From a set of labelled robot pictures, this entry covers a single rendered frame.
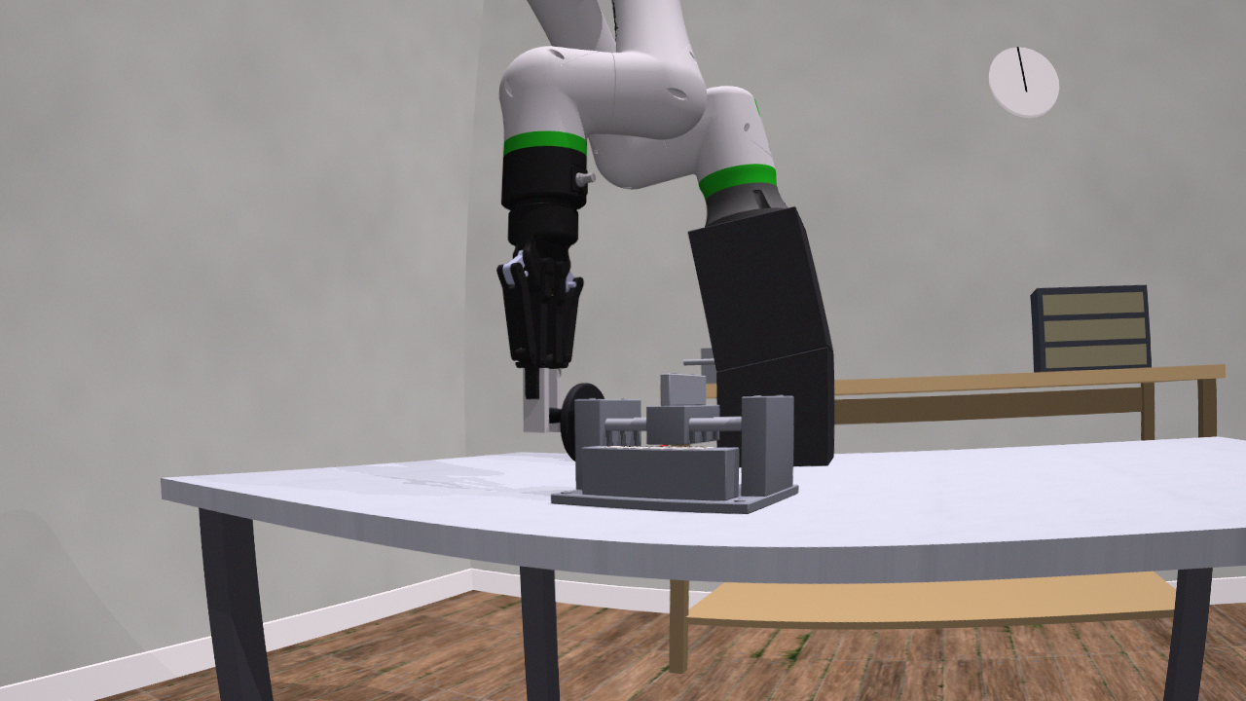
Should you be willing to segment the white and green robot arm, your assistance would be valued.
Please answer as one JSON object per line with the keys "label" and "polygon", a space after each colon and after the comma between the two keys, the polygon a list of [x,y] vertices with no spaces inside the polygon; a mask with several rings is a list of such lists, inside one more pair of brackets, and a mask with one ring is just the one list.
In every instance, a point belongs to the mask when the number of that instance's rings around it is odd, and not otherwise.
{"label": "white and green robot arm", "polygon": [[527,2],[552,46],[518,55],[498,86],[503,208],[586,205],[587,138],[611,186],[695,174],[705,227],[787,208],[753,93],[705,90],[680,0],[611,0],[617,44],[598,0]]}

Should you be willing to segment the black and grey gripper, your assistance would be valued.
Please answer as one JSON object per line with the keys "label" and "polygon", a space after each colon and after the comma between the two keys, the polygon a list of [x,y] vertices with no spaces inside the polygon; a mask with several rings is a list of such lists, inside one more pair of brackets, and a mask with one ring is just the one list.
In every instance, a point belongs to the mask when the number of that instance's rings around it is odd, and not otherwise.
{"label": "black and grey gripper", "polygon": [[508,215],[508,242],[515,245],[513,259],[495,271],[503,291],[511,359],[525,369],[525,433],[561,433],[559,423],[549,425],[549,408],[562,408],[561,369],[572,362],[584,285],[569,271],[578,210],[559,203],[516,205]]}

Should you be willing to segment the grey bench vise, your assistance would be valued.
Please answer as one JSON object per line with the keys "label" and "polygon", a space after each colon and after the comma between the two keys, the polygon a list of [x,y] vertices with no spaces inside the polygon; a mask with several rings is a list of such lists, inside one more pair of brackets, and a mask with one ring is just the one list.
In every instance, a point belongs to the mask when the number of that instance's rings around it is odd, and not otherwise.
{"label": "grey bench vise", "polygon": [[[648,405],[645,418],[640,398],[606,398],[579,383],[564,407],[549,408],[557,423],[577,491],[551,494],[551,504],[751,514],[797,496],[792,396],[743,396],[743,417],[720,417],[719,405],[705,405],[705,376],[660,374],[660,405]],[[743,431],[743,484],[739,448],[669,447],[716,442],[720,431]]]}

